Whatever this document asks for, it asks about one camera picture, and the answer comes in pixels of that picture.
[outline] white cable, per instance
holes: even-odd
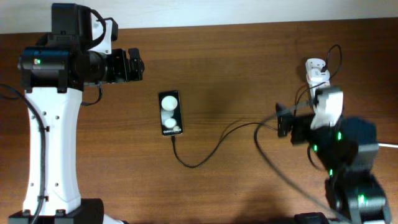
[[[398,148],[398,145],[395,145],[395,144],[386,144],[386,143],[379,143],[379,146],[381,146],[381,147],[394,147],[394,148]]]

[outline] white plug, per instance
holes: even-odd
[[[338,87],[331,87],[322,90],[317,98],[317,105],[313,107],[315,116],[311,122],[311,130],[323,126],[333,127],[343,111],[343,92]]]
[[[106,25],[106,32],[104,39],[99,43],[97,46],[93,47],[92,49],[89,49],[91,51],[95,51],[98,53],[110,55],[112,54],[112,26],[113,26],[113,21],[112,20],[105,20],[105,25]],[[100,37],[103,33],[103,27],[100,22],[97,20],[93,19],[93,24],[92,24],[93,30],[93,40],[97,39]]]
[[[325,82],[324,84],[312,88],[310,90],[311,93],[311,99],[313,99],[315,97],[315,91],[319,88],[326,88],[330,86],[330,73],[328,70],[326,70],[325,72],[321,72],[322,68],[326,65],[325,61],[322,59],[318,59],[318,58],[310,58],[305,62],[305,69],[307,70],[307,82],[311,87],[314,87],[316,85],[319,85],[323,82]]]

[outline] white wall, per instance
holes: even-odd
[[[2,0],[0,33],[51,30],[54,0]],[[119,28],[398,17],[398,0],[71,0]]]

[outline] black cable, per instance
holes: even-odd
[[[295,189],[297,192],[299,192],[300,194],[302,194],[305,198],[311,200],[313,203],[317,204],[319,207],[328,210],[332,213],[334,213],[341,221],[346,221],[348,223],[351,223],[351,221],[349,219],[347,219],[346,217],[344,217],[342,214],[340,214],[339,212],[337,212],[334,209],[331,209],[329,207],[327,207],[326,205],[322,204],[320,201],[318,201],[315,197],[312,197],[310,194],[306,193],[306,191],[304,191],[303,189],[301,189],[297,184],[295,184],[293,181],[291,181],[281,170],[279,170],[279,168],[267,157],[267,154],[261,149],[261,146],[259,144],[258,141],[258,132],[261,128],[261,126],[263,124],[265,124],[266,122],[268,122],[270,119],[273,118],[277,118],[279,116],[282,116],[284,114],[290,113],[292,110],[297,110],[299,108],[311,105],[311,101],[307,101],[305,103],[301,103],[299,105],[295,105],[293,107],[291,107],[290,109],[286,109],[283,111],[280,111],[276,114],[273,114],[271,116],[269,116],[268,118],[264,119],[263,121],[261,121],[258,125],[256,130],[254,131],[254,143],[258,149],[258,151],[260,152],[261,156],[264,158],[264,160],[268,163],[268,165],[270,166],[270,168],[283,180],[286,182],[286,184],[288,184],[289,186],[291,186],[293,189]]]
[[[43,124],[42,118],[40,117],[39,113],[33,107],[33,105],[26,99],[26,97],[24,97],[16,89],[14,89],[13,87],[11,87],[9,85],[0,83],[0,86],[8,89],[9,91],[11,91],[15,95],[17,95],[20,99],[22,99],[25,102],[26,106],[30,109],[30,111],[35,116],[35,119],[37,120],[37,123],[39,125],[39,131],[40,131],[40,190],[39,190],[36,212],[34,213],[33,219],[30,223],[30,224],[35,224],[39,217],[39,213],[42,210],[43,203],[45,200],[45,195],[44,195],[44,190],[45,190],[45,128],[44,128],[44,124]]]
[[[231,134],[232,132],[236,131],[236,130],[239,129],[239,128],[243,128],[243,127],[245,127],[245,126],[247,126],[247,125],[251,125],[251,124],[260,124],[260,123],[258,123],[258,122],[246,123],[246,124],[242,124],[242,125],[240,125],[240,126],[234,128],[234,129],[228,131],[228,133],[226,133],[226,134],[220,139],[220,141],[218,142],[217,146],[214,148],[213,152],[211,152],[211,153],[209,154],[209,156],[207,156],[203,161],[201,161],[199,164],[197,164],[197,165],[195,165],[195,166],[188,165],[188,164],[184,163],[184,162],[179,158],[179,156],[178,156],[178,154],[177,154],[177,150],[176,150],[176,148],[175,148],[175,136],[172,136],[173,151],[174,151],[175,158],[176,158],[183,166],[185,166],[185,167],[188,167],[188,168],[191,168],[191,169],[198,168],[198,167],[202,166],[204,163],[206,163],[206,162],[214,155],[214,153],[215,153],[215,152],[217,151],[217,149],[220,147],[221,143],[224,142],[225,138],[226,138],[229,134]],[[263,126],[269,128],[269,129],[271,129],[271,130],[274,130],[274,131],[277,131],[277,130],[278,130],[278,129],[273,128],[273,127],[271,127],[271,126],[268,126],[268,125],[266,125],[266,124],[263,124]]]
[[[333,46],[329,49],[328,55],[326,56],[325,66],[321,69],[321,72],[325,72],[325,71],[328,69],[330,52],[331,52],[331,50],[333,50],[335,47],[338,48],[339,53],[340,53],[340,64],[339,64],[338,68],[336,69],[336,71],[333,73],[333,75],[329,78],[329,80],[331,80],[331,79],[332,79],[337,73],[339,73],[339,72],[341,71],[341,69],[343,68],[343,52],[341,51],[340,45],[335,44],[335,45],[333,45]],[[323,83],[317,84],[317,85],[315,85],[315,86],[313,86],[313,87],[311,87],[311,88],[307,88],[306,90],[304,90],[304,91],[300,94],[300,96],[297,98],[297,101],[294,102],[294,104],[297,105],[297,104],[300,102],[300,99],[301,99],[301,97],[303,96],[304,93],[310,91],[312,88],[316,88],[316,87],[318,87],[318,86],[320,86],[320,85],[323,85],[323,84],[325,84],[325,83],[326,83],[326,82],[323,82]],[[293,116],[294,116],[294,117],[296,117],[296,112],[297,112],[297,110],[294,110],[294,112],[293,112]]]
[[[0,94],[0,99],[5,99],[5,100],[18,100],[19,97],[10,97],[10,96],[4,96],[3,94]]]
[[[36,42],[36,46],[45,46],[49,40],[48,38],[49,34],[44,34],[43,36],[41,36],[37,42]]]
[[[316,164],[313,162],[312,157],[311,157],[311,147],[310,147],[310,146],[309,146],[308,149],[307,149],[307,156],[308,156],[308,160],[311,162],[311,165],[312,165],[314,168],[316,168],[317,170],[320,170],[320,171],[326,171],[325,169],[322,169],[321,167],[318,167],[318,165],[316,165]]]
[[[102,99],[102,95],[103,95],[103,89],[102,89],[101,84],[98,84],[97,87],[98,87],[98,99],[94,103],[81,102],[82,106],[91,106],[91,105],[94,105],[94,104],[100,102],[100,100]]]

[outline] wooden table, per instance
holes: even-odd
[[[0,36],[0,82],[21,90],[18,56],[39,36]],[[177,137],[177,150],[194,164],[233,121],[259,121],[274,112],[276,102],[292,105],[305,84],[306,59],[325,58],[337,43],[344,67],[332,82],[344,91],[345,115],[376,123],[378,140],[396,143],[398,19],[120,30],[113,48],[140,49],[144,80],[105,85],[100,103],[81,108],[76,159],[81,196],[102,198],[108,215],[131,223],[239,223],[304,212],[330,217],[270,170],[254,146],[254,126],[232,134],[203,167],[183,167],[170,138],[161,135],[157,94],[180,90],[185,133]],[[84,99],[96,94],[96,88],[86,88]],[[22,208],[27,189],[29,121],[22,101],[1,105],[0,222],[5,223]],[[326,203],[328,174],[310,165],[306,146],[292,147],[290,138],[278,139],[266,129],[260,139],[291,179]],[[395,218],[397,160],[397,149],[380,148],[373,169]]]

